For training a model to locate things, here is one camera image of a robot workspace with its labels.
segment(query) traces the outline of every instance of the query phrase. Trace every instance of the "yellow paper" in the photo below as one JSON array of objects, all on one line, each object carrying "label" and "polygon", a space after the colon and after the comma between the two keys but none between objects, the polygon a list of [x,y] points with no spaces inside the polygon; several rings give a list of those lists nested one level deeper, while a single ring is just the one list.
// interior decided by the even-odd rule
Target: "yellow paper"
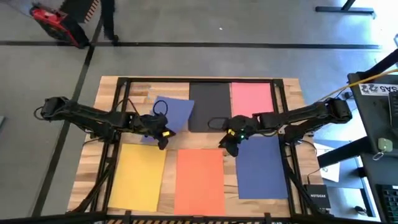
[{"label": "yellow paper", "polygon": [[157,146],[123,144],[108,206],[156,212],[165,158]]}]

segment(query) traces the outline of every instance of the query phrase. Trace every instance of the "yellow cable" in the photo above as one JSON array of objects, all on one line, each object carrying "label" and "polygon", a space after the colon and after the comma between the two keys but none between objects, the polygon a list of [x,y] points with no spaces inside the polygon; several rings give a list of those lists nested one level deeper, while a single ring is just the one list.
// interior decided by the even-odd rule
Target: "yellow cable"
[{"label": "yellow cable", "polygon": [[367,82],[367,81],[369,81],[369,80],[373,80],[373,79],[375,79],[375,78],[382,77],[382,76],[384,76],[384,75],[391,74],[391,73],[393,73],[393,72],[398,72],[398,69],[393,69],[393,70],[389,70],[389,71],[386,71],[386,72],[382,72],[382,73],[380,73],[380,74],[378,74],[378,75],[373,75],[373,76],[371,76],[371,77],[369,77],[369,78],[365,78],[364,80],[360,80],[360,81],[358,81],[358,82],[354,82],[354,83],[351,83],[351,84],[349,84],[349,85],[343,86],[343,87],[341,87],[341,88],[339,88],[339,89],[337,89],[337,90],[335,90],[335,91],[333,91],[333,92],[327,94],[326,96],[324,96],[322,99],[320,99],[320,100],[318,100],[318,101],[322,101],[322,100],[324,100],[324,99],[330,97],[331,95],[333,95],[333,94],[335,94],[335,93],[337,93],[337,92],[339,92],[339,91],[341,91],[341,90],[345,90],[345,89],[347,89],[347,88],[349,88],[349,87],[352,87],[352,86],[355,86],[355,85],[358,85],[358,84]]}]

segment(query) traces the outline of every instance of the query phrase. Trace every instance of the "blue paper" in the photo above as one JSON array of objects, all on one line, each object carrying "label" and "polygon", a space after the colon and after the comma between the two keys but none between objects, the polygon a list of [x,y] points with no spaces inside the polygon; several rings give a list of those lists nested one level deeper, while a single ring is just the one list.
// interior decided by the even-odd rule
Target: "blue paper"
[{"label": "blue paper", "polygon": [[[164,100],[167,103],[168,111],[166,114],[166,118],[168,123],[166,127],[170,130],[178,133],[184,127],[184,125],[188,122],[188,119],[191,115],[193,109],[193,100],[179,100],[174,98],[168,98],[164,96],[158,96],[155,100],[155,103],[159,100]],[[159,102],[155,107],[156,113],[165,113],[166,105],[163,102]],[[142,142],[151,142],[154,138],[147,137],[142,138]]]},{"label": "blue paper", "polygon": [[278,137],[250,137],[238,147],[236,175],[239,198],[287,198]]}]

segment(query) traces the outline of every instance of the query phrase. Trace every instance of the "colored paper sheet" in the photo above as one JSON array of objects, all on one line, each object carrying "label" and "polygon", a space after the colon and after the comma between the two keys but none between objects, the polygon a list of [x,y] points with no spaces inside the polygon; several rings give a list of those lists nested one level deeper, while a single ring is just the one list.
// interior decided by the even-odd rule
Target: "colored paper sheet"
[{"label": "colored paper sheet", "polygon": [[242,141],[236,157],[236,176],[240,199],[287,198],[278,137]]},{"label": "colored paper sheet", "polygon": [[[211,118],[231,117],[231,95],[229,83],[190,83],[189,99],[195,101],[188,129],[192,133],[223,132],[211,129],[207,123]],[[222,127],[222,119],[211,122],[212,127]]]},{"label": "colored paper sheet", "polygon": [[225,215],[221,149],[178,150],[174,214]]},{"label": "colored paper sheet", "polygon": [[[155,103],[159,100],[164,100],[167,103],[167,114],[166,118],[168,123],[166,127],[170,128],[175,133],[181,131],[184,125],[187,123],[189,116],[191,115],[193,108],[193,100],[179,100],[175,98],[168,98],[164,96],[158,96]],[[158,103],[155,107],[156,113],[165,113],[166,105],[162,102]],[[147,137],[142,138],[142,142],[151,142],[154,138]]]},{"label": "colored paper sheet", "polygon": [[123,144],[108,206],[156,212],[165,158],[157,146]]},{"label": "colored paper sheet", "polygon": [[273,112],[269,83],[232,83],[232,116]]}]

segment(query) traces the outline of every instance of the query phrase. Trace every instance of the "pink paper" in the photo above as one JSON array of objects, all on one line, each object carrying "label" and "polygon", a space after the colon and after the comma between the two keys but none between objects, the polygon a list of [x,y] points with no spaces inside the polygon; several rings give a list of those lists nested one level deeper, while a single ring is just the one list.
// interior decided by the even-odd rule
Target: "pink paper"
[{"label": "pink paper", "polygon": [[273,112],[269,83],[232,83],[232,116]]}]

